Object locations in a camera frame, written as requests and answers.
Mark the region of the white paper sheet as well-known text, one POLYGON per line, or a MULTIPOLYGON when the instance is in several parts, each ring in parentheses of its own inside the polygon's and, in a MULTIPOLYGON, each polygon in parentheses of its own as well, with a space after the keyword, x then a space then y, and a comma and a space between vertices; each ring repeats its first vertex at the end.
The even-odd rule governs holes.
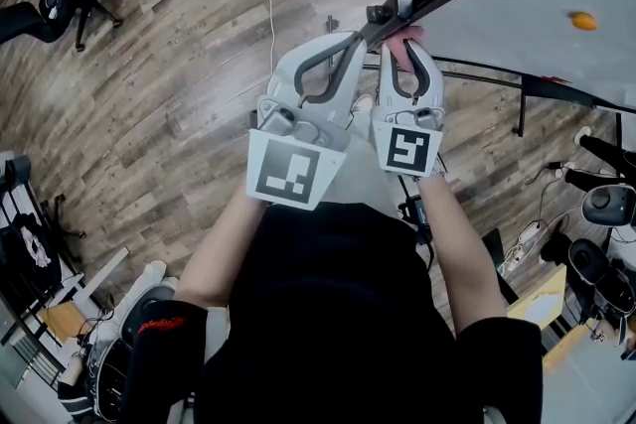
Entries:
POLYGON ((560 316, 562 306, 561 294, 540 294, 528 305, 523 318, 544 329, 560 316))

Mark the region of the orange round magnet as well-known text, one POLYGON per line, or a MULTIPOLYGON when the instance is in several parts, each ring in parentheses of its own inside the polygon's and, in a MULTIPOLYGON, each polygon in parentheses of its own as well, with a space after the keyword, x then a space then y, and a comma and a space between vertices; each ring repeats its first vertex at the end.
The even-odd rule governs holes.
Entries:
POLYGON ((568 14, 571 24, 580 31, 596 31, 598 24, 596 19, 586 12, 571 12, 568 14))

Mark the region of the person's right forearm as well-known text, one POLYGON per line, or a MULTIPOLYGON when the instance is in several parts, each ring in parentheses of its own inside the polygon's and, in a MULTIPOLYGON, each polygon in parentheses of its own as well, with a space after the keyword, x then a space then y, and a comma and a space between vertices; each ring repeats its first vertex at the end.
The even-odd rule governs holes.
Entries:
POLYGON ((490 254, 444 177, 418 181, 457 334, 476 322, 504 317, 506 308, 490 254))

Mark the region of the light wooden table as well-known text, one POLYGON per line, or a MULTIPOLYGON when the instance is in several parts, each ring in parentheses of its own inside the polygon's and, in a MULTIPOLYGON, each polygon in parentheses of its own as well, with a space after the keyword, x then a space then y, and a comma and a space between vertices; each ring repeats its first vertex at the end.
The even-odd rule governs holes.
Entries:
POLYGON ((57 340, 64 343, 69 338, 85 334, 106 317, 107 312, 93 302, 93 293, 128 255, 128 248, 122 247, 86 283, 83 283, 84 274, 81 272, 62 281, 62 289, 38 314, 57 340))

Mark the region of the person's left forearm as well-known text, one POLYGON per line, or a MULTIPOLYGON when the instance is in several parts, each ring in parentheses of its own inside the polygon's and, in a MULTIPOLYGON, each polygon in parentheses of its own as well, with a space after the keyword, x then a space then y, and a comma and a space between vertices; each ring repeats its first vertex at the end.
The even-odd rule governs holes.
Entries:
POLYGON ((267 203, 241 181, 229 203, 188 260, 174 294, 202 309, 225 307, 267 203))

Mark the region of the black metal rack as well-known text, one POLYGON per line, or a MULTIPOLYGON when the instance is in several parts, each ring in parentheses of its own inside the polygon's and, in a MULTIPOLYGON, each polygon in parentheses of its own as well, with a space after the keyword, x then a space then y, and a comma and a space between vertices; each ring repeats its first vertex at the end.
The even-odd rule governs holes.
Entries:
MULTIPOLYGON (((31 186, 29 158, 0 153, 0 228, 8 226, 18 213, 33 214, 59 255, 62 281, 80 273, 80 257, 73 254, 69 241, 85 238, 83 231, 72 231, 62 225, 65 201, 63 194, 50 202, 38 201, 31 186)), ((0 315, 8 315, 8 324, 0 327, 0 346, 15 351, 26 364, 25 371, 36 374, 52 389, 57 387, 64 370, 55 357, 55 351, 63 343, 38 314, 62 289, 62 281, 44 288, 27 280, 6 260, 0 245, 0 315)))

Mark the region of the person's black shirt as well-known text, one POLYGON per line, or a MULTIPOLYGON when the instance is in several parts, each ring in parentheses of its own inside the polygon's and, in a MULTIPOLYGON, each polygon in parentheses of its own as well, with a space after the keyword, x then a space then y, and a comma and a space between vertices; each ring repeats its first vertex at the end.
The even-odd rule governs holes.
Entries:
POLYGON ((542 345, 531 323, 452 333, 405 223, 364 205, 269 207, 230 296, 231 330, 206 355, 206 312, 149 305, 117 424, 541 424, 542 345))

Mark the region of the person's light trousers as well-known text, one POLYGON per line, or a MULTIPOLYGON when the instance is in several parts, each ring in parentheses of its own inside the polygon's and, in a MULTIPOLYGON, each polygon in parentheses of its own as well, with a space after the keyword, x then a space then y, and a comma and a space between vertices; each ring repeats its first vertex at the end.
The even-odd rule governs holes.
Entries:
POLYGON ((346 159, 322 198, 326 203, 363 204, 391 218, 398 218, 390 179, 379 166, 377 152, 369 140, 371 117, 354 113, 346 159))

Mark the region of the yellow wooden table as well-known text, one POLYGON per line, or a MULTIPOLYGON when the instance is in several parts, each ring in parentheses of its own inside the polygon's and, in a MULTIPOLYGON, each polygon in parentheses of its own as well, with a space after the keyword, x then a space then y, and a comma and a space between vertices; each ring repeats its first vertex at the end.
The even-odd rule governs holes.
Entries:
POLYGON ((556 337, 556 344, 552 347, 545 347, 546 352, 543 354, 544 373, 553 372, 571 352, 571 350, 582 342, 584 337, 591 332, 592 321, 587 320, 583 325, 579 322, 580 318, 574 317, 571 324, 566 317, 562 315, 563 311, 567 311, 566 299, 566 267, 564 265, 553 268, 549 273, 543 276, 529 290, 519 296, 519 299, 508 306, 507 314, 509 318, 525 320, 523 313, 528 305, 540 294, 561 294, 563 297, 563 306, 560 316, 550 323, 542 332, 552 332, 556 337))

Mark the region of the pink knitted cloth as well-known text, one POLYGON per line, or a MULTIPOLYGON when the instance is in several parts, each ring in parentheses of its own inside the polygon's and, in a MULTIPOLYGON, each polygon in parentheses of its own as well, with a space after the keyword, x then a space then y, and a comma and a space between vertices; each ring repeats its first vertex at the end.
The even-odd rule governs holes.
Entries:
POLYGON ((424 29, 420 26, 408 26, 400 29, 385 40, 389 51, 397 63, 406 71, 414 73, 414 67, 408 56, 405 42, 416 41, 423 45, 424 29))

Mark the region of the black flat stand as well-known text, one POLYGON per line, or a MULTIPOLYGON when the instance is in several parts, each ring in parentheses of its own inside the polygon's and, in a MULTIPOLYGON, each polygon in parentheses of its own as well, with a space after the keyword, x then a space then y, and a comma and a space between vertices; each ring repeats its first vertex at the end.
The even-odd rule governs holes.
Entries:
POLYGON ((503 268, 505 261, 503 243, 499 229, 493 228, 482 237, 482 240, 495 266, 500 292, 506 303, 511 305, 515 303, 519 297, 499 272, 499 270, 503 268))

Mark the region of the black printed shirt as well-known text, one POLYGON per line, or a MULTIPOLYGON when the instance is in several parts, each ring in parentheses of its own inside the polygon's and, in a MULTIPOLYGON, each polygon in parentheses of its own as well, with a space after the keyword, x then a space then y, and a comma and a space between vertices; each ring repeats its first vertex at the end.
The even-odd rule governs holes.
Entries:
POLYGON ((18 213, 0 228, 0 245, 6 260, 27 280, 44 288, 61 283, 59 255, 33 214, 18 213))

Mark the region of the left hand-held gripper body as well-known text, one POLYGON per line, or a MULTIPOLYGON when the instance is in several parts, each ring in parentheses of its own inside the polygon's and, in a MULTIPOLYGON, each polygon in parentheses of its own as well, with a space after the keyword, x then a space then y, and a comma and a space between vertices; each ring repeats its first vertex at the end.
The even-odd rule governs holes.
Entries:
POLYGON ((347 157, 351 135, 314 113, 262 97, 249 130, 246 193, 313 211, 347 157))

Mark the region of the white power strip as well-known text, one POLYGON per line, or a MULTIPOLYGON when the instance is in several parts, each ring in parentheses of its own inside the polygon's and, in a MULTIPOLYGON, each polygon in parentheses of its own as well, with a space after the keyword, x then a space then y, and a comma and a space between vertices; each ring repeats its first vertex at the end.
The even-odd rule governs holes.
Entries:
POLYGON ((543 225, 540 221, 533 221, 519 234, 517 244, 523 249, 530 249, 543 232, 543 225))

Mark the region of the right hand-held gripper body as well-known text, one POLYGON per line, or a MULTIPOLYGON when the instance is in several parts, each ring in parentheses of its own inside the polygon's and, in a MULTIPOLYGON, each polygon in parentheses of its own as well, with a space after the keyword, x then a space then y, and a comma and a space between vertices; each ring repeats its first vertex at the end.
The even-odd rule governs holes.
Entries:
POLYGON ((427 177, 442 139, 438 108, 389 111, 376 106, 371 113, 371 136, 380 167, 391 173, 427 177))

